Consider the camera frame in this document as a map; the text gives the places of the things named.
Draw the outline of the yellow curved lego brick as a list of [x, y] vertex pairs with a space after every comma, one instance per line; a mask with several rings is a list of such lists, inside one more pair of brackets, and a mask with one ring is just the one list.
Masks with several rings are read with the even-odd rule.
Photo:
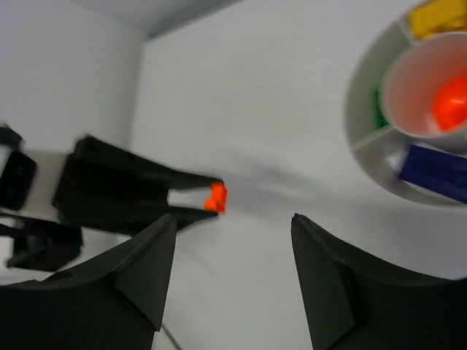
[[466, 31], [466, 1], [428, 1], [414, 8], [407, 18], [413, 35], [419, 40], [443, 32]]

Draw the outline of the orange round lego piece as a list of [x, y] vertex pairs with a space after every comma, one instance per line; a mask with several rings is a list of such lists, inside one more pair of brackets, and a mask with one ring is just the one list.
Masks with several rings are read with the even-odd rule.
[[443, 132], [459, 128], [466, 121], [466, 75], [444, 84], [432, 103], [433, 116]]

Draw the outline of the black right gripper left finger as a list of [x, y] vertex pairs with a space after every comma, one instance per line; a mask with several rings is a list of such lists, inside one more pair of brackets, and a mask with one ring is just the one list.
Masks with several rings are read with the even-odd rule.
[[1, 286], [2, 349], [151, 349], [161, 328], [177, 221], [42, 281]]

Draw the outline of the dark green lego brick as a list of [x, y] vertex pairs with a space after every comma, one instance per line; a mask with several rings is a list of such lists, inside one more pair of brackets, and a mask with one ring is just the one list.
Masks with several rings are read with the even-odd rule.
[[380, 96], [379, 87], [375, 86], [373, 89], [373, 108], [374, 108], [374, 122], [375, 122], [375, 126], [377, 130], [384, 128], [386, 125], [389, 124], [389, 122], [386, 120], [386, 117], [384, 116], [382, 112], [379, 96]]

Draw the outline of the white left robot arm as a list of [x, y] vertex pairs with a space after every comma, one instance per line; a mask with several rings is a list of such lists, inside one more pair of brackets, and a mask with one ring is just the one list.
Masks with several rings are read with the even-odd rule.
[[226, 202], [221, 178], [169, 168], [93, 136], [71, 152], [21, 144], [18, 136], [1, 143], [8, 268], [54, 272], [80, 256], [84, 229], [132, 237], [165, 214], [183, 229], [218, 216]]

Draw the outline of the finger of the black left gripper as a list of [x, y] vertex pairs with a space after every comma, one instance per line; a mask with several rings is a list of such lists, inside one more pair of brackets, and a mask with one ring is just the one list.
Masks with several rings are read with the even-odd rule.
[[182, 230], [197, 222], [214, 219], [219, 216], [217, 212], [183, 206], [138, 206], [131, 207], [123, 214], [120, 223], [120, 234], [135, 236], [152, 223], [158, 221], [166, 214], [173, 215], [177, 221], [177, 229]]
[[223, 183], [220, 177], [169, 168], [113, 145], [109, 145], [109, 151], [114, 167], [123, 172], [124, 182], [132, 187], [189, 190]]

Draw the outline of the orange zigzag lego piece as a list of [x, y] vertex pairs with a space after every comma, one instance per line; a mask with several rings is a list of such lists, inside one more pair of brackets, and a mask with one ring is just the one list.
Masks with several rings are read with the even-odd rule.
[[211, 184], [210, 197], [205, 200], [204, 208], [207, 211], [224, 214], [228, 200], [228, 189], [223, 182]]

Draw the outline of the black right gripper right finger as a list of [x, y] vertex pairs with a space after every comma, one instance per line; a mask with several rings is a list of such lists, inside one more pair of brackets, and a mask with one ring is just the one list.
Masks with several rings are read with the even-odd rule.
[[302, 214], [291, 240], [313, 349], [466, 348], [466, 279], [399, 267]]

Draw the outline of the blue lego plate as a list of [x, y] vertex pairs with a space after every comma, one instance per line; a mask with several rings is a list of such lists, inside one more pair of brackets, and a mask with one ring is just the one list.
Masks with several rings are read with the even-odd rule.
[[466, 157], [410, 144], [398, 178], [466, 204]]

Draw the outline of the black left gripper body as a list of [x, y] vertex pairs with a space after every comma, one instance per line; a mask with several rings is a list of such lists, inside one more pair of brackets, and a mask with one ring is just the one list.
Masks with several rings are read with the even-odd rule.
[[53, 206], [62, 223], [111, 233], [139, 233], [163, 216], [168, 186], [145, 179], [160, 166], [93, 136], [66, 157]]

